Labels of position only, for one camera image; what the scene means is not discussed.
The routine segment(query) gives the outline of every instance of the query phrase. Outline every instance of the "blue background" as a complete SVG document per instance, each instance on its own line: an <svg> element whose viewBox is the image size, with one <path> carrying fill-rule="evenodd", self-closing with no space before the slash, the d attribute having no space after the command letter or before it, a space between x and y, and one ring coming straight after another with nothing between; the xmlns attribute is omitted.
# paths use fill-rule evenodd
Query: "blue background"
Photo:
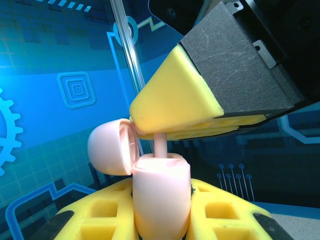
<svg viewBox="0 0 320 240"><path fill-rule="evenodd" d="M48 192L33 193L45 184L52 183L57 190L70 184L99 190L122 179L97 172L87 155L91 131L105 122L128 118L135 97L122 47L114 37L110 3L77 0L68 8L71 1L62 7L59 2L0 1L0 98L14 102L9 110L21 116L14 125L23 128L17 134L14 127L7 128L12 115L2 110L8 110L6 104L0 105L0 153L12 148L10 154L15 157L9 162L7 155L0 155L4 170L0 239L11 239L5 210L19 197L34 195L15 212L28 239L59 209L88 193L72 190L57 199ZM182 38L151 16L147 2L123 1L126 14L138 26L135 47L145 82ZM83 8L76 10L79 4ZM65 84L67 79L76 79L81 89L73 92L72 83ZM316 201L320 199L320 105L287 118L307 141L288 131L285 120L273 120L242 135L169 142L168 146L191 164L193 178L246 200L320 208ZM12 134L20 147L4 141ZM147 144L142 145L148 152ZM296 210L287 213L297 215ZM320 216L317 210L299 214Z"/></svg>

